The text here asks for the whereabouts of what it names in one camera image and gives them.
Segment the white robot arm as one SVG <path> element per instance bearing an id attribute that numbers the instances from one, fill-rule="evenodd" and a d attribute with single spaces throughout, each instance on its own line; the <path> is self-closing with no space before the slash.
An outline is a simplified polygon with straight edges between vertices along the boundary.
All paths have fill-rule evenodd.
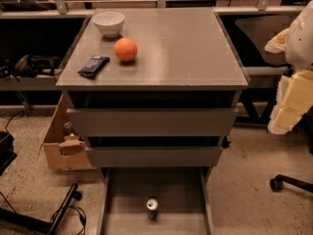
<path id="1" fill-rule="evenodd" d="M 282 30 L 265 45 L 271 53 L 284 52 L 291 76 L 279 81 L 276 105 L 268 130 L 286 134 L 313 107 L 313 1 L 301 11 L 289 28 Z"/>

